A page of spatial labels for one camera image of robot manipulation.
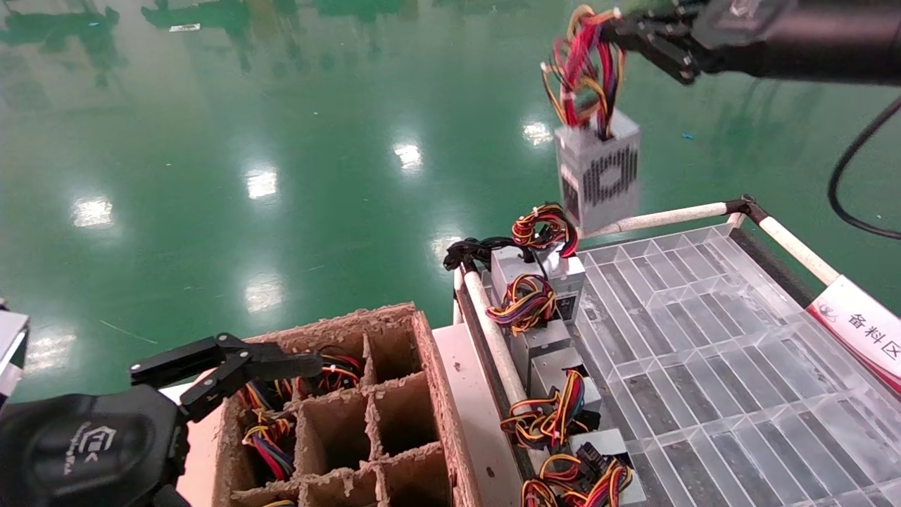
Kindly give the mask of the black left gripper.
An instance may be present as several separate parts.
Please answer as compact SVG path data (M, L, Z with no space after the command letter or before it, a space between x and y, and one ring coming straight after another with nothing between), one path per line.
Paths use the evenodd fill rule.
M191 507L181 408L149 386L66 394L2 410L4 506Z

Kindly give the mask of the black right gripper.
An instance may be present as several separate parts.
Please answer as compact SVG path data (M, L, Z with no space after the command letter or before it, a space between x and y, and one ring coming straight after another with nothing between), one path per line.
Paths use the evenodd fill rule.
M612 19L604 40L643 43L638 51L647 61L692 85L700 74L696 60L669 42L688 41L693 25L696 58L710 74L899 84L897 1L711 1L698 17Z

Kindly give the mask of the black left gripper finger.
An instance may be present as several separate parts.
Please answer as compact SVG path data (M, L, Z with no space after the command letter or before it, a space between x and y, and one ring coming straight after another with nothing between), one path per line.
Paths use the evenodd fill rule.
M316 378L324 359L318 353L287 353L275 343L248 343L220 333L185 344L131 367L131 386L160 389L202 375L180 398L187 420L199 423L249 382Z

